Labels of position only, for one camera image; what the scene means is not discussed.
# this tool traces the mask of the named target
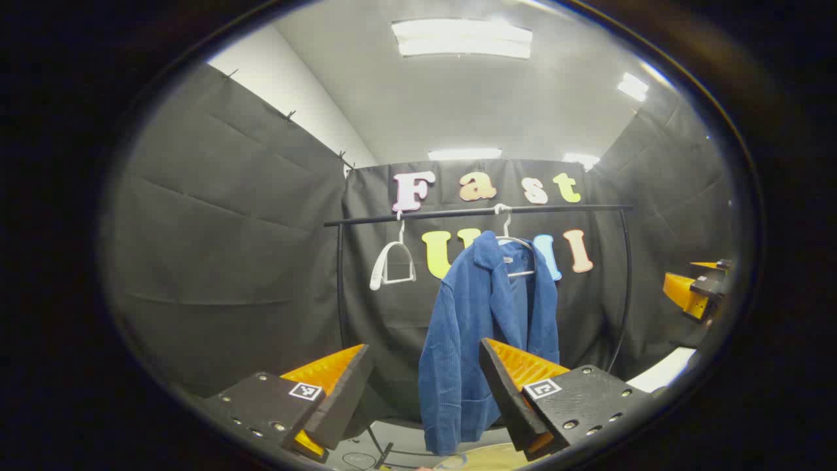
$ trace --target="white wall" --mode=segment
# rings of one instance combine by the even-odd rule
[[[296,55],[273,24],[253,32],[216,54],[208,63],[291,119],[334,153],[358,167],[378,165],[352,124],[320,81]]]

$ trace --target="clothing rack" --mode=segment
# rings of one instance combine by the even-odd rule
[[[616,356],[619,354],[619,350],[622,348],[622,340],[624,337],[625,332],[625,325],[626,321],[628,320],[628,311],[630,306],[630,291],[631,291],[631,254],[630,254],[630,239],[628,237],[628,223],[625,220],[624,212],[626,210],[632,210],[634,206],[630,204],[575,204],[573,206],[558,206],[558,205],[544,205],[544,206],[514,206],[514,207],[506,207],[503,209],[505,213],[516,213],[516,214],[526,214],[526,213],[561,213],[561,212],[570,212],[570,211],[618,211],[619,212],[619,221],[622,224],[622,235],[624,238],[625,244],[625,259],[626,259],[626,267],[627,267],[627,275],[625,277],[625,301],[624,306],[622,307],[622,323],[619,326],[619,340],[616,344],[616,349],[614,350],[614,354],[611,356],[610,361],[608,363],[607,371],[614,367],[614,363],[616,362]],[[496,215],[497,212],[494,207],[490,208],[479,208],[473,210],[447,210],[447,211],[427,211],[427,212],[418,212],[418,213],[402,213],[401,220],[411,220],[411,219],[437,219],[437,218],[453,218],[453,217],[462,217],[462,216],[478,216],[478,215]],[[351,219],[342,219],[342,220],[331,220],[327,221],[323,225],[325,227],[337,227],[337,317],[340,321],[340,337],[341,342],[343,344],[343,348],[347,348],[348,346],[348,319],[346,317],[346,307],[344,306],[344,293],[343,293],[343,243],[345,238],[346,226],[347,225],[358,225],[358,224],[375,224],[378,222],[391,222],[398,220],[397,215],[385,215],[385,216],[373,216],[373,217],[366,217],[366,218],[351,218]],[[406,452],[399,452],[397,450],[393,450],[393,443],[389,443],[385,449],[381,449],[380,444],[375,437],[375,434],[372,432],[371,427],[367,427],[367,432],[369,432],[372,441],[375,443],[377,450],[381,453],[381,457],[378,460],[379,463],[384,463],[390,453],[406,453]]]

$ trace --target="white plastic hanger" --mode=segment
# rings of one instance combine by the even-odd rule
[[[524,246],[525,248],[532,251],[532,253],[534,253],[535,249],[533,249],[532,246],[530,246],[526,241],[522,241],[522,240],[520,240],[516,237],[511,237],[509,235],[509,225],[511,224],[511,208],[509,206],[506,206],[505,204],[498,203],[494,206],[494,214],[498,215],[500,212],[505,212],[505,213],[508,214],[508,216],[506,217],[506,223],[503,225],[503,235],[498,235],[497,240],[498,241],[517,242],[518,244]],[[534,270],[530,270],[528,272],[509,273],[509,278],[511,278],[511,277],[524,277],[525,275],[534,275],[534,274],[535,274]]]
[[[369,280],[369,288],[373,291],[377,291],[381,287],[381,283],[385,285],[392,285],[395,283],[403,283],[403,282],[414,282],[416,281],[416,267],[413,264],[413,256],[410,255],[410,250],[404,245],[404,221],[401,219],[401,211],[398,212],[396,216],[396,220],[401,221],[401,230],[398,232],[398,241],[390,242],[383,247],[381,253],[377,256],[377,260],[375,261],[375,266],[372,267],[372,278]],[[389,249],[399,246],[407,252],[407,258],[410,260],[410,276],[406,278],[401,278],[400,280],[390,280],[387,278],[387,272],[389,267],[389,260],[387,260],[387,254],[389,253]]]

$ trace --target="blue denim jacket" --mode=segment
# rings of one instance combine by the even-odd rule
[[[495,237],[487,230],[474,239],[442,280],[418,362],[424,441],[438,455],[478,441],[500,416],[480,369],[481,339],[558,362],[557,292],[546,260]],[[509,278],[533,264],[534,275]]]

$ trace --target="ceiling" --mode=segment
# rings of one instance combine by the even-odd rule
[[[506,20],[533,32],[531,58],[404,58],[390,24],[416,18]],[[443,148],[601,156],[641,105],[616,89],[622,74],[652,85],[599,27],[515,0],[326,0],[275,27],[380,163],[424,161]]]

